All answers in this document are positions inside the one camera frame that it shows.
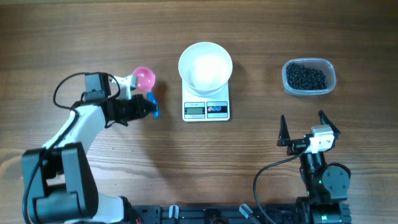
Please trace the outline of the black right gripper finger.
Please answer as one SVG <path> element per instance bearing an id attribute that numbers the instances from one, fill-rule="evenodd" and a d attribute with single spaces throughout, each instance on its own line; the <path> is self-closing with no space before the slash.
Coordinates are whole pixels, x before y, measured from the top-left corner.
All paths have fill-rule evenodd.
<path id="1" fill-rule="evenodd" d="M 340 135 L 340 130 L 327 118 L 326 114 L 323 112 L 323 110 L 320 110 L 318 112 L 318 115 L 320 117 L 320 122 L 322 125 L 329 125 L 330 128 L 333 131 L 333 135 L 335 137 L 338 137 Z"/>
<path id="2" fill-rule="evenodd" d="M 277 140 L 277 146 L 278 147 L 288 146 L 289 143 L 290 143 L 289 130 L 287 127 L 285 116 L 282 115 L 280 117 L 280 131 L 279 131 L 279 137 Z"/>

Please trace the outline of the pink scoop blue handle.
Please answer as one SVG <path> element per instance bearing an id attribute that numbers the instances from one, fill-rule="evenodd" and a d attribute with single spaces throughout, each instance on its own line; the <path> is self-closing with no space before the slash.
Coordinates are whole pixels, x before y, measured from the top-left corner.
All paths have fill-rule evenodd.
<path id="1" fill-rule="evenodd" d="M 147 93 L 147 99 L 156 105 L 156 111 L 153 112 L 153 116 L 158 118 L 160 116 L 158 102 L 152 92 L 152 88 L 155 85 L 155 73 L 148 67 L 137 67 L 133 73 L 137 77 L 137 89 Z"/>

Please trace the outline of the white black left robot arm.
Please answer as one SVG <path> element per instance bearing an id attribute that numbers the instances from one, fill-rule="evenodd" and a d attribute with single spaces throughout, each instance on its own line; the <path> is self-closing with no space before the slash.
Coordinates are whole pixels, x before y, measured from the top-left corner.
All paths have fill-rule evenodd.
<path id="1" fill-rule="evenodd" d="M 139 223 L 141 216 L 127 198 L 98 192 L 86 153 L 103 129 L 155 112 L 156 104 L 142 95 L 77 101 L 50 141 L 22 155 L 25 222 Z"/>

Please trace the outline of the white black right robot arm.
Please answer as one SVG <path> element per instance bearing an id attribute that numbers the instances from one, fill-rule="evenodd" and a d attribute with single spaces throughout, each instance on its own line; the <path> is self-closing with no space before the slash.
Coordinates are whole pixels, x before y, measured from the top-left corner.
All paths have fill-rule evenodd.
<path id="1" fill-rule="evenodd" d="M 300 176 L 307 190 L 306 197 L 294 203 L 292 220 L 295 223 L 351 223 L 351 211 L 344 201 L 348 199 L 351 171 L 339 163 L 328 164 L 324 153 L 335 147 L 340 130 L 319 111 L 320 125 L 311 127 L 311 133 L 292 140 L 285 120 L 280 118 L 277 146 L 285 146 L 288 156 L 300 159 Z"/>

